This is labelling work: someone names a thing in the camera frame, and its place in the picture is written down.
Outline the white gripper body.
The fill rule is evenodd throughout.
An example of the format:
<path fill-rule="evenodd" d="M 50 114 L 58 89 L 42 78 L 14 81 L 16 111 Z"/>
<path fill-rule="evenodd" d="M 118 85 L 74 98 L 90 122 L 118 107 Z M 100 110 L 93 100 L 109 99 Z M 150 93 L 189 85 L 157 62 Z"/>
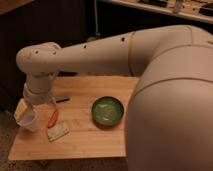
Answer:
<path fill-rule="evenodd" d="M 53 98 L 53 94 L 51 91 L 47 93 L 34 93 L 27 87 L 27 85 L 24 85 L 23 98 L 28 103 L 33 105 L 40 105 L 50 102 Z"/>

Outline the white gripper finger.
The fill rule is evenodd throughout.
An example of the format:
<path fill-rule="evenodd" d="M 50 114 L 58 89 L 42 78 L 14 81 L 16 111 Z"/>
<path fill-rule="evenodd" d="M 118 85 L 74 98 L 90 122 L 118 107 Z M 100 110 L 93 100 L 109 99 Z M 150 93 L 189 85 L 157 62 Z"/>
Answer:
<path fill-rule="evenodd" d="M 15 112 L 14 112 L 14 118 L 16 121 L 20 121 L 27 113 L 28 110 L 31 110 L 33 106 L 26 102 L 24 99 L 20 99 Z"/>
<path fill-rule="evenodd" d="M 55 101 L 54 98 L 52 98 L 52 99 L 50 100 L 50 104 L 51 104 L 51 106 L 54 108 L 55 111 L 58 110 L 58 107 L 57 107 L 57 104 L 56 104 L 56 101 Z"/>

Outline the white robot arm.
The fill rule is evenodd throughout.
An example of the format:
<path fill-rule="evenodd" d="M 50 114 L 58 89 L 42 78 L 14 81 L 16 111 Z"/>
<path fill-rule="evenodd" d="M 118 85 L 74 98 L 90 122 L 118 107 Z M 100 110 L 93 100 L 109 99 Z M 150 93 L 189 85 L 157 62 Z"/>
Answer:
<path fill-rule="evenodd" d="M 191 25 L 132 31 L 62 48 L 47 42 L 16 55 L 24 99 L 47 102 L 60 71 L 131 75 L 128 171 L 213 171 L 213 34 Z"/>

